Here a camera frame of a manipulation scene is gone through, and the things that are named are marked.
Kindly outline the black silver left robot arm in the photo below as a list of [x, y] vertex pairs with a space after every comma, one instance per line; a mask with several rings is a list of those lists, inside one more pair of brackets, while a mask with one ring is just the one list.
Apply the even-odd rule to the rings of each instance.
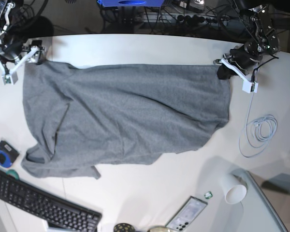
[[220, 28], [231, 38], [234, 35], [228, 31], [222, 20], [231, 10], [237, 14], [250, 35], [249, 39], [241, 41], [241, 47], [231, 49], [222, 59], [214, 61], [221, 65], [217, 72], [219, 79], [225, 80], [241, 74], [247, 78], [248, 72], [252, 70], [250, 80], [255, 81], [257, 70], [266, 64], [261, 64], [263, 57], [270, 56], [270, 61], [278, 58], [276, 53], [279, 52], [279, 39], [268, 12], [268, 4], [265, 0], [234, 0], [217, 14]]

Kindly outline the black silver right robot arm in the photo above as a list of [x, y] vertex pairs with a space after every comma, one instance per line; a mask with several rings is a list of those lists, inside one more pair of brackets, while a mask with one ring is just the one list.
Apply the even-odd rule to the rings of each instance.
[[38, 12], [23, 0], [0, 0], [0, 62], [16, 64], [23, 52], [29, 52], [24, 44], [28, 39], [52, 36], [51, 21], [42, 16], [48, 1], [43, 1]]

